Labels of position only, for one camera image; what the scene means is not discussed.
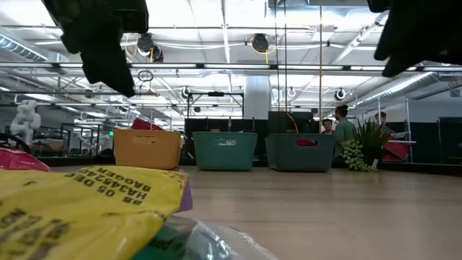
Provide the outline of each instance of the handle cutout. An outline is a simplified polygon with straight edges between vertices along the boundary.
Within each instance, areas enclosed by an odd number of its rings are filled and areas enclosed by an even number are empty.
[[[318,141],[315,140],[308,140],[308,139],[300,139],[295,141],[295,144],[298,147],[317,147]]]
[[[237,141],[234,138],[215,138],[214,145],[218,146],[234,146]]]
[[[133,136],[134,144],[155,144],[155,136]]]

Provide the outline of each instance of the gray basket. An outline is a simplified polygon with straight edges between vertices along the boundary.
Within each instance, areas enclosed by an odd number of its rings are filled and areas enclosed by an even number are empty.
[[[310,140],[315,146],[303,146]],[[326,172],[331,169],[335,136],[272,134],[266,138],[269,167],[280,171]]]

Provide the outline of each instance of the white pillar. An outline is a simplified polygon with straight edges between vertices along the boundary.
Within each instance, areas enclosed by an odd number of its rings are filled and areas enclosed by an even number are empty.
[[[244,119],[268,119],[271,110],[271,86],[268,76],[245,78]]]

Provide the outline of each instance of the white statue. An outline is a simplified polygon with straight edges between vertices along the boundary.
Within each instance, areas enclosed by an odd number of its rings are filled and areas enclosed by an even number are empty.
[[[35,113],[37,101],[23,100],[21,105],[17,106],[17,114],[13,119],[10,131],[13,135],[23,133],[23,141],[26,144],[32,144],[34,130],[38,129],[41,125],[40,115]]]

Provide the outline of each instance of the wooden floor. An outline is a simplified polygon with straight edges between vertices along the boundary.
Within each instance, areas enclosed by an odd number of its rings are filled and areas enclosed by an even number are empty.
[[[180,170],[194,200],[181,215],[242,230],[281,260],[462,259],[462,178]]]

